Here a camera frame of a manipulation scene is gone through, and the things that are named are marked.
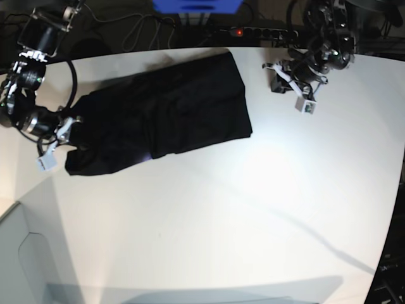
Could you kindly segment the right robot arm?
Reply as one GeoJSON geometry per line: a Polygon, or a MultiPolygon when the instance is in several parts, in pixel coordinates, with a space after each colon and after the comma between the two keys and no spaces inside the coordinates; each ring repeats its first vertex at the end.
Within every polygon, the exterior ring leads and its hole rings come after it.
{"type": "Polygon", "coordinates": [[[37,105],[36,96],[46,78],[49,60],[58,57],[61,42],[84,4],[84,1],[32,4],[32,13],[17,40],[18,56],[1,82],[1,125],[16,129],[35,143],[39,156],[67,143],[72,125],[81,121],[69,115],[78,88],[77,72],[71,59],[63,58],[72,76],[66,105],[50,111],[37,105]]]}

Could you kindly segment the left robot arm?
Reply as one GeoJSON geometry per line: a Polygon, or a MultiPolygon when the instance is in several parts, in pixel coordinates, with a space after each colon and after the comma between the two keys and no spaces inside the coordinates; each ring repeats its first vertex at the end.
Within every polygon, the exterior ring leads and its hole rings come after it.
{"type": "Polygon", "coordinates": [[[299,39],[292,25],[292,10],[287,8],[287,59],[263,64],[273,70],[270,88],[274,93],[294,91],[298,96],[314,101],[317,90],[328,84],[331,70],[343,70],[354,60],[354,37],[349,29],[345,1],[308,1],[302,22],[305,36],[299,39]]]}

